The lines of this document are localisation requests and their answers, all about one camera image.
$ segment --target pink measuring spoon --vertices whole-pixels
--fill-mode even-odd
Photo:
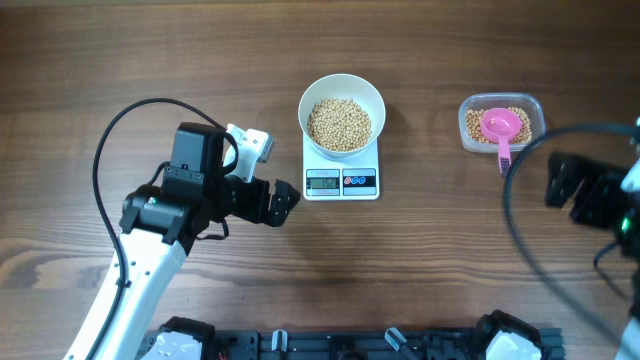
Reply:
[[[522,128],[520,117],[509,109],[494,108],[488,110],[480,122],[482,135],[492,143],[498,144],[498,167],[502,176],[507,176],[511,167],[509,141],[513,140]]]

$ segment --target clear plastic container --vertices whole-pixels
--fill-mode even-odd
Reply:
[[[462,146],[471,152],[497,153],[498,144],[484,144],[473,140],[467,130],[465,114],[467,110],[489,110],[496,107],[508,108],[511,106],[519,107],[529,115],[532,139],[535,139],[546,131],[542,107],[532,96],[519,93],[477,94],[465,100],[462,105],[460,105],[460,110],[458,111],[458,124],[460,125]],[[526,145],[527,144],[510,144],[509,149],[512,152],[520,151],[524,149]]]

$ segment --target digital kitchen scale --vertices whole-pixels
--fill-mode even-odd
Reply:
[[[304,136],[304,197],[310,201],[375,200],[380,196],[378,140],[346,158],[321,153]]]

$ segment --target wooden table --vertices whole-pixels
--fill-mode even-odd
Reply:
[[[503,224],[495,155],[465,151],[457,112],[470,95],[525,92],[547,126],[631,124],[640,98],[638,4],[540,1],[243,2],[0,11],[0,358],[61,358],[113,254],[91,190],[105,126],[144,98],[186,101],[223,124],[273,134],[257,176],[303,188],[303,91],[331,73],[372,82],[387,103],[382,196],[301,201],[285,226],[230,218],[199,242],[151,327],[186,316],[219,329],[470,326],[494,309],[562,327],[571,359],[615,348],[559,303],[521,261]],[[169,158],[171,106],[136,110],[113,131],[100,183],[112,221]],[[545,209],[546,158],[560,148],[629,166],[627,139],[566,138],[533,156],[515,208],[531,248],[613,327],[627,304],[591,269],[611,234]],[[603,266],[629,288],[631,267]]]

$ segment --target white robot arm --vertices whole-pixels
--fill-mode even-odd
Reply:
[[[182,124],[176,133],[171,163],[164,169],[162,187],[143,185],[127,197],[120,221],[123,232],[119,237],[126,263],[120,264],[114,255],[98,296],[65,360],[89,356],[118,289],[118,267],[126,266],[129,277],[117,311],[95,351],[95,359],[135,357],[160,297],[209,221],[223,223],[225,235],[224,216],[230,213],[255,223],[282,225],[300,194],[278,180],[272,200],[279,201],[272,201],[269,209],[269,183],[253,177],[256,162],[268,160],[273,138],[266,132],[253,129],[245,132],[232,124],[224,137],[228,139],[229,135],[235,140],[238,154],[233,147],[227,151],[220,173],[216,165],[222,155],[219,153],[223,138],[220,131],[200,124]],[[249,194],[255,193],[255,189],[261,192],[257,198]],[[159,337],[158,347],[166,343],[163,339]],[[154,350],[145,359],[156,355],[176,359],[189,354],[195,356],[189,358],[200,359],[197,343],[186,341],[182,345],[176,349],[178,353]]]

